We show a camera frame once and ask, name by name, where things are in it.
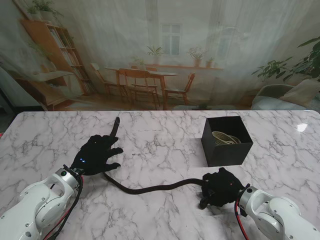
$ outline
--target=potted plant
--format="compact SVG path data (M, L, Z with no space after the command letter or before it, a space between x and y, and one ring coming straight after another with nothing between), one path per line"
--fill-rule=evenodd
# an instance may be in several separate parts
M187 53L194 59L194 66L199 67L206 52L201 47L191 47Z
M152 47L147 46L147 47L150 50L150 51L147 52L147 54L153 56L153 64L159 65L160 57L161 57L162 54L164 54L163 52L161 52L162 51L162 47L161 46L157 47L157 48L155 48L155 46L152 46Z
M138 56L133 56L133 63L138 67L140 70L146 70L145 61L143 58L140 58Z
M290 60L292 57L283 61L272 60L267 63L267 66L258 67L258 70L254 71L251 75L258 73L258 78L263 77L263 81L276 75L276 79L285 76L282 79L284 83L292 77L297 77L295 82L306 78L317 79L317 81L320 82L320 36L300 44L298 48L311 43L314 44L312 51L293 67L288 68L286 66L286 61Z
M206 61L205 67L210 69L212 67L212 64L213 64L214 60L215 59L213 57L210 57L210 59L208 61Z
M41 18L41 14L38 10L38 8L35 5L32 5L30 7L27 8L27 12L32 16L33 20L38 20L40 21Z
M51 0L33 0L32 2L35 7L39 9L42 18L46 21L55 23L58 15L63 16L60 12L51 7L51 5L54 3Z

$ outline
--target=cable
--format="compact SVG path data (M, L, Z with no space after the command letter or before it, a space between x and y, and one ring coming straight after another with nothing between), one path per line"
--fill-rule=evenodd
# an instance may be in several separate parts
M84 185L84 178L83 176L78 177L77 179L78 183L79 183L79 188L78 188L78 193L70 207L70 209L63 215L63 217L59 220L59 222L50 230L50 232L44 237L43 240L55 240L57 238L57 236L60 234L61 230L63 229L63 227L65 226L68 217L70 216L71 212L73 211L73 209L75 208L75 206L77 205L79 198L80 198L80 194L82 192L83 189L83 185ZM61 226L59 227L59 229L48 238L48 236L51 234L51 232L61 223L61 221L63 220Z
M45 235L43 240L47 240L48 237L50 236L50 234L52 233L53 230L55 230L55 228L62 222L62 220L66 217L66 215L68 214L68 212L70 211L70 208L68 211L65 212L65 214L62 216L62 218L60 218L60 220L57 222L57 224L50 230L50 232L47 233L47 235Z
M244 226L242 225L241 223L241 220L240 220L240 217L239 217L239 213L238 213L238 204L239 204L239 199L237 199L234 203L234 214L235 214L235 217L236 217L236 221L238 222L239 224L239 227L240 227L240 230L245 238L245 240L249 240L247 234L246 234L246 231L244 229Z
M108 180L109 182L114 184L120 190L124 191L127 194L131 194L131 195L145 194L145 193L150 193L150 192L154 192L154 191L172 190L172 189L176 189L178 187L181 187L181 186L187 185L187 184L196 184L199 186L203 186L205 184L205 181L203 181L201 179L189 178L189 179L178 181L176 183L169 184L169 185L156 185L156 186L150 186L150 187L145 187L145 188L140 188L140 189L131 189L131 188L127 188L127 187L121 185L119 182L114 180L112 177L108 176L105 172L102 172L102 174L106 178L106 180Z

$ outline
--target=window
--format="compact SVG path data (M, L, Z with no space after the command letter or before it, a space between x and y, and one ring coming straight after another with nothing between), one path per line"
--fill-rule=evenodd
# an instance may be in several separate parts
M163 53L179 55L181 41L181 25L162 24L162 48Z

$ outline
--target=green plant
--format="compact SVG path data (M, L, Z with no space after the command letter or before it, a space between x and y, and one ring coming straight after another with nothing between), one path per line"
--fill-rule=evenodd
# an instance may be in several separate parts
M35 50L38 54L40 54L41 56L48 58L49 56L52 55L51 52L48 52L47 50L45 50L45 48L40 45L40 44L36 44L33 41L28 43L29 47L32 48L33 50Z
M189 51L187 53L193 58L193 59L202 59L205 55L207 50L202 49L201 47L191 47L189 48Z
M277 79L287 73L288 75L283 78L283 82L285 82L287 79L290 79L294 74L311 76L313 79L320 77L320 36L300 44L298 48L304 47L311 43L315 43L312 51L309 52L306 57L300 59L300 61L290 69L285 66L287 65L286 61L292 57L289 57L284 61L272 60L268 62L267 66L258 67L258 70L254 71L251 75L259 72L258 77L263 76L265 80L272 77L274 74L277 74L275 77Z
M145 61L143 58L140 58L138 56L133 56L133 62L138 64L138 65L144 65L145 64Z
M207 107L208 107L208 103L206 102L200 103L198 105L198 109L207 109Z
M284 61L269 61L267 66L258 67L258 70L254 71L251 75L259 73L257 77L263 77L263 81L265 81L268 78L271 78L273 75L276 75L275 78L278 79L281 76L283 76L287 71L290 71L285 66L287 65L286 62L292 58L293 57L291 56Z
M35 5L29 6L26 10L29 14L36 14L39 11Z
M315 42L317 43L313 46L312 51L293 66L292 72L294 74L309 75L313 79L320 76L320 36L300 44L298 48Z
M52 0L32 0L32 3L39 11L51 12L54 16L63 17L60 12L51 7L51 5L54 3Z
M147 46L148 49L150 49L150 51L148 51L148 55L153 55L153 56L161 56L162 54L164 54L163 52L161 52L162 50L162 47L158 47L158 48L155 48L155 46Z

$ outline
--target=bookshelf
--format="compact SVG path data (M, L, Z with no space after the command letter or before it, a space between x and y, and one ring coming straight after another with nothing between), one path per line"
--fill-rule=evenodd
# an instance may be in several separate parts
M21 23L36 44L40 44L47 52L52 53L48 58L56 66L57 71L74 73L85 95L96 92L66 28L26 19L21 20Z

